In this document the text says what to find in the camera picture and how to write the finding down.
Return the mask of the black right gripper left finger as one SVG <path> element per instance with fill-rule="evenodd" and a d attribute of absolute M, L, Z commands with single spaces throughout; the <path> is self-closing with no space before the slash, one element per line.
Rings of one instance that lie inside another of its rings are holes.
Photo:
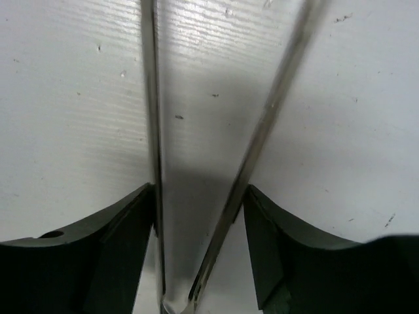
<path fill-rule="evenodd" d="M 70 225 L 1 243 L 2 313 L 131 313 L 155 221 L 144 184 Z"/>

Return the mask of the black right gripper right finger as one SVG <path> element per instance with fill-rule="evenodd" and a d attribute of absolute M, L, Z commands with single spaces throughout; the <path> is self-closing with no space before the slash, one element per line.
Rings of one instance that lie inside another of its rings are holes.
<path fill-rule="evenodd" d="M 303 221 L 252 185 L 244 218 L 263 313 L 418 312 L 417 235 L 350 241 Z"/>

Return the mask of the metal tongs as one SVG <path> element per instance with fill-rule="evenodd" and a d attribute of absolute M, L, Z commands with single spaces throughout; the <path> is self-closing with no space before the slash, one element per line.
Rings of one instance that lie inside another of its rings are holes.
<path fill-rule="evenodd" d="M 263 112 L 255 126 L 203 261 L 189 290 L 187 306 L 183 310 L 184 313 L 197 312 L 228 231 L 235 222 L 242 206 L 249 180 L 276 123 L 279 112 L 285 103 L 292 82 L 327 4 L 327 1 L 303 1 L 302 3 Z M 158 86 L 158 37 L 155 7 L 154 1 L 141 2 L 141 42 L 145 95 L 147 99 L 149 153 L 156 198 L 154 231 L 156 236 L 155 260 L 156 272 L 158 274 L 158 304 L 161 313 L 173 313 L 173 309 L 165 301 L 163 172 L 160 132 L 160 90 Z"/>

